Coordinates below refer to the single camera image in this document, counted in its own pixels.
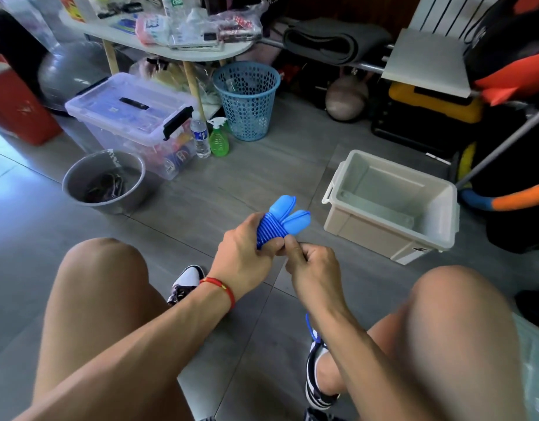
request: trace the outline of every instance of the leg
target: leg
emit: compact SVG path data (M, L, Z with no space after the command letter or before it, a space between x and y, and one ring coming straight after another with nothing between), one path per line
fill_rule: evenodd
M44 318L34 402L169 306L149 284L143 256L115 239L73 247L59 266ZM160 419L193 420L177 381Z
M119 66L117 65L116 50L113 48L111 42L102 40L104 43L105 55L108 58L108 65L110 66L110 73L115 75L119 72Z
M201 113L201 117L203 118L203 121L205 121L205 113L203 112L201 97L199 96L199 88L197 87L197 80L195 79L193 63L184 61L183 69L186 71L186 78L188 79L191 95L197 99L197 103L199 104L199 113Z
M427 272L407 307L382 319L369 334L386 354L396 356L449 419L526 419L511 311L477 272L459 266ZM344 391L343 381L334 377L339 371L331 355L324 357L329 360L324 360L328 372L322 387L332 394Z

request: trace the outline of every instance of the wooden wall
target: wooden wall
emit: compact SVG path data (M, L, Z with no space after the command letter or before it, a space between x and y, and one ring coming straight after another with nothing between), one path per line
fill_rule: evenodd
M300 20L331 17L376 23L396 38L410 24L418 4L419 0L291 0L286 15Z

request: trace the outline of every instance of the hand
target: hand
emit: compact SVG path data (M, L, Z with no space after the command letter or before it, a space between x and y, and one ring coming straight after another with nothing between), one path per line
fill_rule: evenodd
M263 217L264 213L252 214L224 234L207 275L228 285L237 300L266 279L273 257L285 243L283 238L275 238L256 249L256 231Z
M322 310L347 310L339 263L331 248L298 243L288 234L285 252L289 258L285 268L291 274L297 297L313 317Z

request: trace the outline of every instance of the blue trash basket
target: blue trash basket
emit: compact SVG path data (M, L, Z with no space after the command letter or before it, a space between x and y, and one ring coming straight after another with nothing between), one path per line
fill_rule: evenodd
M213 83L237 139L254 141L266 135L280 82L279 73L262 63L234 62L215 71Z

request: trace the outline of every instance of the red bracelet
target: red bracelet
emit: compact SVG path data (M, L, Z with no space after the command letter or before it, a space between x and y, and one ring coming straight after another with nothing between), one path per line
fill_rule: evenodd
M218 287L223 288L226 291L226 293L228 294L228 297L231 299L231 308L230 308L230 310L232 310L232 308L236 304L236 300L234 298L234 294L232 293L232 290L228 286L226 286L224 283L220 282L220 280L215 279L215 278L204 278L201 281L199 281L199 283L202 283L202 282L209 282L209 283L212 283L213 285L217 285Z

